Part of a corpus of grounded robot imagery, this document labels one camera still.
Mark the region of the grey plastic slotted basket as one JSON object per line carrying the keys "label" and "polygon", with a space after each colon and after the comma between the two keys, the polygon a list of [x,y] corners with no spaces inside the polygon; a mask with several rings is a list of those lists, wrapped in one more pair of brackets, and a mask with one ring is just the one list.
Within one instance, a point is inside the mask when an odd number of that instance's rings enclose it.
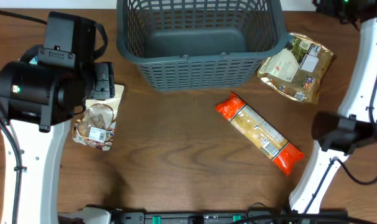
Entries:
{"label": "grey plastic slotted basket", "polygon": [[247,82],[289,40],[279,0],[117,0],[117,48],[160,91]]}

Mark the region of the gold foil food bag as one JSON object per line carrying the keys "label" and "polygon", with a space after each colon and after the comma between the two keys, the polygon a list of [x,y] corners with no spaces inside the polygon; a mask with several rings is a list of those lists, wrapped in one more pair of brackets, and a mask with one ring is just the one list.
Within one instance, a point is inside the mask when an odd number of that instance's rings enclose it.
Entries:
{"label": "gold foil food bag", "polygon": [[268,57],[257,77],[280,95],[301,103],[318,103],[319,87],[335,54],[310,37],[291,32],[285,47]]}

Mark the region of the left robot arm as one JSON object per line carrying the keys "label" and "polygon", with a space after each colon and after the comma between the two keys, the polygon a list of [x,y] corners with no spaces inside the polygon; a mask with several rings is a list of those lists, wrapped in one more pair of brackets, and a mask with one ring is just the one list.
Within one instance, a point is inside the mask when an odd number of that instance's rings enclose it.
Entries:
{"label": "left robot arm", "polygon": [[3,223],[110,223],[110,211],[58,213],[58,181],[75,108],[114,97],[113,65],[100,62],[102,24],[50,12],[45,41],[0,70],[0,129],[6,153]]}

